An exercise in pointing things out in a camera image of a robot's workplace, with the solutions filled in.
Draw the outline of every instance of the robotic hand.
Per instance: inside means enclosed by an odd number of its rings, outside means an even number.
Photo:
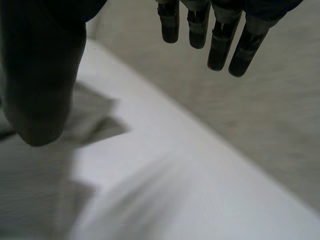
[[[265,39],[269,29],[303,0],[181,0],[188,8],[189,41],[195,49],[205,46],[210,6],[215,15],[207,65],[220,71],[225,65],[242,11],[246,23],[229,65],[229,73],[241,77]],[[179,37],[180,0],[156,0],[162,38],[173,44]]]

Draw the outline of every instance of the white table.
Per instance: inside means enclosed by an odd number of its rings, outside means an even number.
[[[113,115],[129,126],[129,132],[76,154],[73,177],[98,190],[74,229],[77,240],[320,239],[318,215],[93,41],[87,43],[78,79],[119,99]],[[146,166],[165,160],[178,168],[163,184],[153,183],[149,178],[156,175],[154,168],[149,171]],[[147,170],[134,176],[143,168]],[[182,176],[189,176],[184,195],[176,186],[187,183],[179,182]],[[117,206],[146,179],[150,184],[140,196]],[[114,191],[120,183],[123,186]],[[163,203],[168,199],[166,211]],[[164,214],[154,221],[159,213]]]

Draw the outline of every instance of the black robotic finger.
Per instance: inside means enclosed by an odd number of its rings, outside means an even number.
[[[264,21],[246,15],[246,24],[229,66],[231,75],[241,77],[246,73],[269,29],[276,25],[278,21]]]
[[[161,21],[162,38],[174,44],[179,38],[179,0],[156,0]]]
[[[189,41],[195,49],[202,49],[206,43],[210,1],[209,0],[181,0],[188,8]]]
[[[225,65],[239,24],[242,6],[239,0],[211,0],[215,15],[207,66],[220,71]]]

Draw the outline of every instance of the gray floor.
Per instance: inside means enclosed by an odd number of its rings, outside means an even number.
[[[189,46],[183,5],[180,38],[162,41],[154,0],[110,0],[97,38],[261,168],[320,211],[320,1],[305,0],[267,35],[242,78],[207,68]],[[213,11],[209,28],[214,25]]]

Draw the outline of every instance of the white surface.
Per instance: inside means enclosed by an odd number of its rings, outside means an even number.
[[[74,230],[77,240],[320,239],[320,219],[312,210],[103,47],[87,43],[78,79],[103,95],[119,99],[114,115],[130,131],[86,146],[76,155],[74,177],[98,190]],[[122,217],[110,214],[106,209],[112,209],[117,197],[108,193],[147,163],[164,159],[178,163],[181,169],[174,171],[175,177],[188,173],[194,184],[183,201],[179,200],[181,208],[175,216],[166,218],[166,222],[172,219],[167,226],[160,223],[158,231],[139,236],[136,228],[130,229],[140,224],[138,216],[122,221],[136,208],[124,207]],[[140,174],[135,181],[143,182],[150,177],[147,175]],[[135,186],[130,181],[124,194]],[[157,184],[155,189],[166,186],[170,184]],[[172,193],[168,196],[176,200]],[[104,212],[108,214],[102,220]]]

